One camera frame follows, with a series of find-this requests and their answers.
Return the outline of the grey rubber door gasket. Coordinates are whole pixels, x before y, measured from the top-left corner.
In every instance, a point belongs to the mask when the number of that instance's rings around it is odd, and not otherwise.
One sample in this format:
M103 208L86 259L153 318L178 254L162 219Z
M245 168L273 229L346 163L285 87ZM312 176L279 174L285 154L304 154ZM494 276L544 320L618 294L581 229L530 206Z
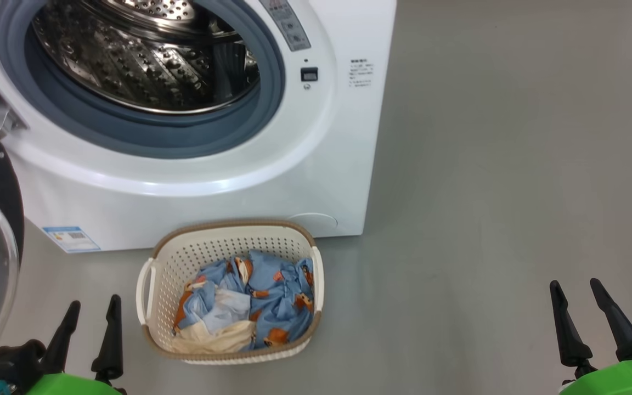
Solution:
M32 19L47 0L0 0L0 61L12 84L43 117L74 137L118 153L190 159L250 142L278 114L286 90L283 40L250 0L195 0L225 20L253 52L255 90L226 108L198 115L133 110L71 80L35 37Z

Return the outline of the stainless steel washing machine drum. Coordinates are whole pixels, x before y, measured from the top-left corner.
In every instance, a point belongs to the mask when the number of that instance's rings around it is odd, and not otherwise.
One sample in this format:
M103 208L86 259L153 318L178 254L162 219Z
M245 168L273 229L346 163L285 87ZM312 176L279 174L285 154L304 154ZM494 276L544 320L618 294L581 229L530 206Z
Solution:
M195 0L47 0L32 29L71 80L133 110L205 114L260 83L243 38Z

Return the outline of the grey warning sticker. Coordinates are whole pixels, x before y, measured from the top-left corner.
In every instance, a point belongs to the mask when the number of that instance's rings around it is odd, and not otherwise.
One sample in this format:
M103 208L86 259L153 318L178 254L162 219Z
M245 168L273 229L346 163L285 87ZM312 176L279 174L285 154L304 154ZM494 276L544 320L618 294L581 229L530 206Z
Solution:
M289 0L259 0L259 2L278 26L291 52L300 52L312 47Z

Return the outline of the cream perforated laundry basket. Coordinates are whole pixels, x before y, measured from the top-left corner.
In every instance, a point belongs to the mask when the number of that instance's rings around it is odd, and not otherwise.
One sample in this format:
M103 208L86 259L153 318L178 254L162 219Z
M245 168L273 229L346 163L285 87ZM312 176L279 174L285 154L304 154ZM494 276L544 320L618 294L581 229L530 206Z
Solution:
M179 353L171 350L173 321L190 276L201 267L249 250L296 263L314 263L314 318L298 340L274 348L238 353ZM179 228L158 242L143 264L136 285L136 312L150 347L159 355L193 365L243 365L272 362L300 353L311 342L323 316L323 258L311 233L298 223L251 218Z

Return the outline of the cream white garment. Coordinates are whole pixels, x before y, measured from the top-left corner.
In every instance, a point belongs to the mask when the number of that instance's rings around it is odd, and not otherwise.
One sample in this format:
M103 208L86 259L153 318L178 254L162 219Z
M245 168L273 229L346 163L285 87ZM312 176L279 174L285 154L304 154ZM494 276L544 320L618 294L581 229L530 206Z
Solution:
M243 352L252 347L256 325L249 320L247 294L208 283L191 291L182 305L184 318L171 340L176 353Z

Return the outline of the blue energy label sticker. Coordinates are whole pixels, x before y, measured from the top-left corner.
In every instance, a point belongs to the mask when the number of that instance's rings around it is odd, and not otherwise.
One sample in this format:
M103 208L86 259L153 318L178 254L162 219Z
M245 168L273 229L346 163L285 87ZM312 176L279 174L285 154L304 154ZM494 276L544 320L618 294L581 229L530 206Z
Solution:
M44 227L43 232L67 253L97 252L102 249L80 227Z

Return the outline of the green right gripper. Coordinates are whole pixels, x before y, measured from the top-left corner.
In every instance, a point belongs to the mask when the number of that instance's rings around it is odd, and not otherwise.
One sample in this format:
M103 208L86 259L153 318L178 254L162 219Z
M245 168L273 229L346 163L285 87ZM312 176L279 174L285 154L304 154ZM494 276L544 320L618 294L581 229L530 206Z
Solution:
M590 288L610 326L620 362L562 385L559 395L632 395L632 323L599 279L590 279ZM560 283L552 280L549 289L560 363L567 367L589 366L594 355L579 337Z

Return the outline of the white front-load washing machine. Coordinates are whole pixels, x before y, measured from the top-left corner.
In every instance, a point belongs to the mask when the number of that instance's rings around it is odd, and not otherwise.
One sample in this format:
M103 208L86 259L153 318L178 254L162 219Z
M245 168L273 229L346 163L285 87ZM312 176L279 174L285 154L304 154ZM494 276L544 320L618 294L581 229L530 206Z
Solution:
M259 0L250 2L268 14ZM0 61L0 93L29 126L0 140L26 220L43 234L44 227L80 227L97 252L149 248L194 223L288 221L297 213L336 218L337 229L324 237L360 235L397 0L289 3L312 47L291 52L273 22L286 77L278 114L250 142L206 157L138 157L74 137L27 103ZM374 63L371 87L349 87L351 59ZM302 67L317 67L319 80L301 82Z

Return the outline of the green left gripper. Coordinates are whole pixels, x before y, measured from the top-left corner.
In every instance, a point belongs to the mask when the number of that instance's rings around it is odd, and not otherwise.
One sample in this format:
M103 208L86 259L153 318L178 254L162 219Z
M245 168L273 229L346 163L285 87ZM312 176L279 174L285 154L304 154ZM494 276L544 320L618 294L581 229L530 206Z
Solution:
M70 303L42 358L44 375L25 395L125 395L112 381L123 375L121 297L112 295L106 313L107 328L91 370L94 379L64 373L72 335L77 330L81 303Z

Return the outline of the round filter cover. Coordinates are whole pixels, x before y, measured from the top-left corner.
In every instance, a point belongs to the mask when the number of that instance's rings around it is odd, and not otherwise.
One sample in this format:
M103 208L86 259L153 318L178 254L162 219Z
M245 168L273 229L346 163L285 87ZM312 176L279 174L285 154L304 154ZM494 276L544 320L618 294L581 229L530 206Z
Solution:
M304 227L316 237L329 236L338 227L336 218L326 213L297 213L287 220Z

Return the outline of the blue printed garment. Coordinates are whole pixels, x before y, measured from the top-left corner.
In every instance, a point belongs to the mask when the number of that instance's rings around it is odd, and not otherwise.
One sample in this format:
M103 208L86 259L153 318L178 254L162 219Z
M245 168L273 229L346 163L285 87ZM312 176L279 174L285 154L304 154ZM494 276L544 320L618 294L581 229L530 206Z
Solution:
M249 320L256 329L252 347L243 352L294 342L313 321L313 260L302 258L292 263L271 253L251 250L245 257L232 256L210 263L185 283L173 337L176 326L185 317L183 303L191 291L208 283L250 297Z

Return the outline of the printed text label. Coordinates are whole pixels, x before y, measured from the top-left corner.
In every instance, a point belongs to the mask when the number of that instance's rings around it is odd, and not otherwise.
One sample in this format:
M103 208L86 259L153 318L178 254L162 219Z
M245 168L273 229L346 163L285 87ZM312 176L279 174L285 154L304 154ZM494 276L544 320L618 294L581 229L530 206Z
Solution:
M349 61L348 85L351 88L371 87L374 80L375 65L368 59Z

